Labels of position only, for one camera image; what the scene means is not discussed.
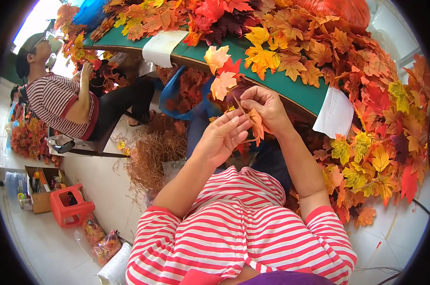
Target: finger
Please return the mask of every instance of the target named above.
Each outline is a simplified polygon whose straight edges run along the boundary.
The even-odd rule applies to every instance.
[[[246,130],[244,130],[243,132],[233,136],[231,138],[231,143],[234,146],[233,149],[239,145],[242,141],[244,141],[246,139],[246,137],[248,136],[248,132]]]
[[[238,116],[233,117],[229,122],[219,126],[215,129],[215,132],[220,136],[225,136],[229,134],[231,131],[235,130],[239,125],[240,118]]]
[[[213,124],[216,126],[221,126],[221,125],[229,122],[230,120],[232,120],[234,117],[241,116],[242,114],[243,114],[242,110],[234,109],[231,112],[227,112],[226,114],[223,114],[221,117],[216,119],[215,122],[213,122]]]
[[[234,136],[240,134],[241,132],[248,130],[249,128],[251,128],[251,121],[250,120],[246,120],[243,123],[240,122],[239,126],[237,128],[235,128],[235,130],[233,130],[229,133],[229,136],[234,137]]]
[[[264,104],[267,100],[268,92],[263,87],[253,86],[245,90],[241,95],[241,100],[251,99]]]
[[[252,110],[253,108],[258,112],[261,113],[264,111],[264,106],[256,102],[255,100],[242,100],[241,105],[243,108]]]

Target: striped shirt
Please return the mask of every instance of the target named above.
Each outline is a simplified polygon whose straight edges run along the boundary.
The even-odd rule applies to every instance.
[[[90,113],[87,123],[74,123],[65,118],[77,100],[79,91],[80,85],[77,81],[52,72],[26,86],[29,103],[42,121],[72,138],[87,140],[98,119],[98,98],[90,92]]]
[[[260,273],[301,271],[348,283],[356,254],[333,209],[319,207],[304,223],[283,207],[285,200],[272,176],[231,166],[208,180],[183,220],[148,208],[139,219],[127,284],[217,284],[245,264]]]

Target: woman's left hand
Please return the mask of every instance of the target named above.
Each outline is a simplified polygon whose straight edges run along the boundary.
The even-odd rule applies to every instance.
[[[235,147],[244,141],[251,128],[251,122],[240,109],[228,112],[208,125],[192,157],[217,168],[224,163]]]

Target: man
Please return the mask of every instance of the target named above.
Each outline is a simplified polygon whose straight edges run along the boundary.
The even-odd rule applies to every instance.
[[[137,119],[129,120],[131,126],[152,119],[149,108],[155,87],[151,81],[140,79],[98,99],[90,92],[91,63],[84,63],[73,78],[47,72],[46,62],[52,49],[45,34],[35,34],[26,40],[15,68],[19,78],[28,78],[25,90],[29,103],[46,124],[69,137],[93,141],[103,137],[131,106]]]

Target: white paper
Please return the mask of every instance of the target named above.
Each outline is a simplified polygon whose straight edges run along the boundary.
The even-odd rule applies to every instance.
[[[325,133],[331,139],[335,139],[335,134],[347,136],[354,111],[353,104],[342,91],[329,87],[313,130]]]
[[[171,53],[188,34],[187,31],[159,31],[144,45],[142,57],[161,67],[172,67]]]

